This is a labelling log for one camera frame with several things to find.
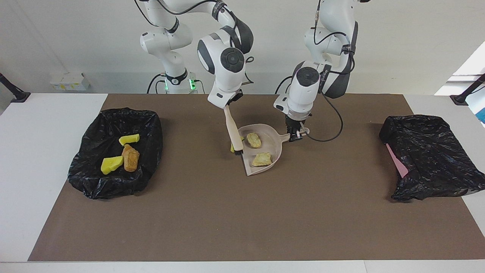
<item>plastic bag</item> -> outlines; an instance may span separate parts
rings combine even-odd
[[[130,143],[140,153],[138,169],[127,172],[123,166],[108,175],[101,172],[105,157],[120,156],[122,136],[140,134]],[[79,152],[72,160],[69,183],[92,199],[108,199],[142,191],[162,156],[162,125],[157,113],[129,108],[101,111],[82,137]]]
[[[462,196],[485,188],[485,175],[440,117],[388,117],[379,137],[408,170],[404,177],[398,174],[394,200]]]

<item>sponge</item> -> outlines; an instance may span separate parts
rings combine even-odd
[[[232,143],[231,143],[231,153],[233,153],[233,154],[235,153],[235,152],[234,152],[234,145],[232,145]]]
[[[101,171],[103,172],[104,175],[106,175],[116,170],[121,165],[123,165],[122,156],[104,158],[103,163],[101,164]]]
[[[130,135],[130,136],[122,136],[119,139],[121,146],[124,146],[127,143],[138,142],[140,140],[140,134]]]

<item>brown mat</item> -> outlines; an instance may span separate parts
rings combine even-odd
[[[285,132],[275,96],[232,105],[239,126]],[[109,95],[103,109],[156,111],[161,165],[137,196],[90,200],[62,189],[29,261],[484,259],[485,238],[461,198],[394,203],[396,170],[378,138],[389,115],[412,114],[401,95],[348,94],[329,143],[285,143],[269,171],[246,177],[229,152],[222,110],[205,96]],[[315,137],[339,121],[321,98]]]

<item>pink paper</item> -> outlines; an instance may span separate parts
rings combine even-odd
[[[391,154],[392,161],[394,161],[394,164],[396,165],[397,171],[399,172],[401,177],[405,177],[407,175],[407,173],[409,172],[408,169],[406,168],[406,166],[404,166],[404,164],[401,161],[399,161],[399,159],[397,159],[397,157],[394,154],[394,152],[392,151],[391,147],[389,147],[389,144],[386,144],[386,147],[388,148],[389,153]]]

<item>black cable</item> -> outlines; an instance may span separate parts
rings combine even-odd
[[[478,92],[478,91],[482,90],[483,88],[485,88],[485,86],[483,86],[482,88],[479,88],[479,89],[477,89],[477,90],[475,90],[475,91],[471,92],[471,93],[470,93],[470,95],[471,95],[471,94],[475,94],[476,92]]]
[[[140,5],[138,4],[138,0],[134,0],[135,1],[135,4],[136,6],[138,7],[138,10],[142,13],[143,17],[145,17],[145,20],[152,26],[154,27],[158,27],[157,25],[155,25],[154,23],[150,22],[150,20],[146,17],[146,15],[143,13],[142,11],[142,8],[140,8]]]
[[[194,80],[195,83],[200,83],[202,85],[202,92],[205,94],[206,90],[204,89],[204,83],[201,80]]]
[[[204,0],[204,1],[201,1],[201,2],[199,2],[199,3],[195,4],[195,5],[193,5],[192,7],[188,8],[188,9],[186,9],[186,10],[182,11],[182,12],[173,12],[173,11],[169,10],[167,7],[165,7],[165,6],[162,4],[162,2],[160,2],[160,0],[157,0],[157,2],[158,2],[158,4],[160,4],[160,6],[162,6],[162,8],[163,8],[163,9],[164,9],[166,12],[168,12],[168,13],[170,13],[170,14],[172,14],[172,15],[182,15],[182,14],[185,14],[185,13],[187,13],[187,12],[189,12],[189,11],[193,10],[194,8],[196,8],[196,7],[200,6],[200,5],[204,4],[204,3],[208,3],[208,2],[217,2],[217,0]],[[225,11],[227,11],[227,12],[228,12],[228,13],[231,15],[232,19],[234,20],[234,28],[233,28],[233,29],[236,29],[236,26],[237,26],[237,24],[238,24],[238,18],[237,18],[237,17],[234,15],[234,13],[233,13],[232,11],[229,11],[229,10],[228,10],[228,9],[226,9],[225,7],[223,7],[223,8],[224,8],[224,10],[225,10]]]
[[[155,93],[157,93],[157,94],[158,94],[158,84],[159,83],[165,83],[165,81],[161,80],[161,81],[158,81],[158,82],[155,83]]]
[[[157,0],[157,2],[158,2],[158,4],[160,4],[160,6],[162,6],[162,8],[163,8],[164,10],[166,10],[168,13],[170,13],[170,14],[172,14],[172,15],[182,15],[182,14],[185,14],[185,13],[187,13],[187,12],[189,12],[189,11],[193,10],[194,8],[196,8],[196,7],[200,6],[200,5],[204,4],[204,3],[208,3],[208,2],[217,2],[217,1],[216,1],[216,0],[204,0],[204,1],[201,1],[201,2],[199,2],[199,3],[195,4],[195,5],[193,5],[192,7],[188,8],[188,9],[186,9],[186,10],[184,10],[184,11],[182,11],[182,12],[178,12],[178,13],[177,13],[177,12],[173,12],[173,11],[169,10],[167,7],[165,7],[165,6],[162,4],[162,2],[160,2],[160,0]]]
[[[249,56],[249,57],[246,59],[246,61],[245,61],[245,62],[246,62],[247,64],[254,62],[254,57],[253,57],[253,56]],[[248,83],[249,83],[249,84],[253,84],[253,83],[254,83],[253,81],[251,81],[251,79],[249,79],[249,77],[247,76],[246,72],[244,72],[244,75],[246,76],[246,79],[247,79],[247,81],[248,81]]]
[[[336,109],[336,107],[330,102],[330,100],[322,93],[323,97],[325,98],[325,100],[328,102],[328,104],[330,104],[330,106],[335,110],[335,112],[337,113],[337,115],[339,116],[339,119],[340,119],[340,130],[339,130],[339,133],[332,137],[332,138],[329,138],[329,139],[316,139],[316,138],[313,138],[310,136],[310,134],[308,132],[306,132],[308,138],[314,140],[314,141],[317,141],[317,142],[329,142],[329,141],[332,141],[336,138],[338,138],[340,136],[340,134],[342,133],[343,131],[343,119],[342,119],[342,116],[340,115],[339,111]]]
[[[354,68],[356,68],[356,61],[354,59],[353,53],[349,52],[349,55],[350,55],[349,56],[350,61],[352,62],[352,65],[350,67],[350,71],[349,72],[344,73],[343,71],[342,72],[330,71],[330,73],[338,74],[338,75],[347,75],[347,74],[350,74],[352,71],[354,71]]]
[[[320,12],[320,3],[321,3],[321,1],[322,0],[318,0],[317,13]],[[330,33],[329,35],[325,36],[325,38],[323,38],[322,40],[320,40],[319,42],[317,42],[317,37],[316,37],[317,36],[317,25],[318,25],[318,18],[315,17],[315,27],[313,28],[313,43],[315,45],[320,45],[327,38],[329,38],[330,36],[335,35],[335,34],[341,34],[343,36],[347,36],[347,34],[345,34],[343,32],[340,32],[340,31],[337,31],[337,32]]]
[[[251,81],[251,80],[249,79],[249,77],[247,76],[246,72],[244,72],[244,76],[246,76],[246,79],[247,79],[247,81],[248,81],[248,83],[249,83],[249,84],[253,84],[253,83],[254,83],[253,81]]]
[[[156,78],[158,77],[161,77],[162,75],[161,74],[157,74],[155,75],[155,77],[153,77],[153,79],[150,81],[150,84],[148,85],[148,88],[146,89],[146,93],[150,93],[150,88],[151,88],[151,85],[153,84],[153,82],[155,81]]]
[[[276,94],[278,94],[278,90],[279,90],[279,88],[280,88],[280,87],[283,85],[283,83],[284,83],[284,82],[285,82],[287,79],[291,79],[291,78],[293,78],[293,76],[288,76],[288,77],[284,78],[284,79],[283,79],[283,80],[282,80],[282,81],[279,83],[278,87],[276,88],[275,95],[276,95]]]

